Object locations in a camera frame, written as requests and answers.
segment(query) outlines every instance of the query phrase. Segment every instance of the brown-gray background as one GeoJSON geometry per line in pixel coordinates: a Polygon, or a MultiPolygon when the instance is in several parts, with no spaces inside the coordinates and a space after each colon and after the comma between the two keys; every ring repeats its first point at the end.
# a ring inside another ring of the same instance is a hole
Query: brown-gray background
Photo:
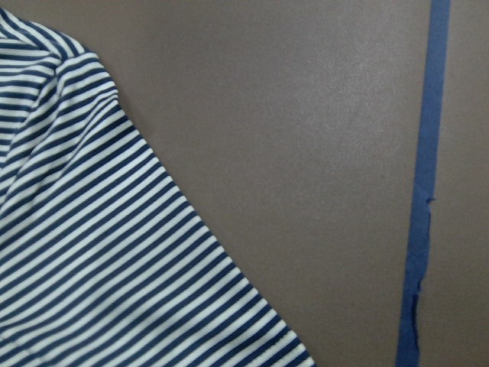
{"type": "MultiPolygon", "coordinates": [[[[102,59],[320,367],[395,360],[427,0],[0,2],[102,59]]],[[[489,2],[453,0],[422,366],[489,365],[489,2]]]]}

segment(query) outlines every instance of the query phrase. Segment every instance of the blue tape strip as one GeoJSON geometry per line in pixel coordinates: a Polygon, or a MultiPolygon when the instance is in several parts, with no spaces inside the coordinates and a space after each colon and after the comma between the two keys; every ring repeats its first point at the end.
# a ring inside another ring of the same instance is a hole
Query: blue tape strip
{"type": "Polygon", "coordinates": [[[450,0],[432,0],[396,367],[419,365],[416,307],[429,254],[450,0]]]}

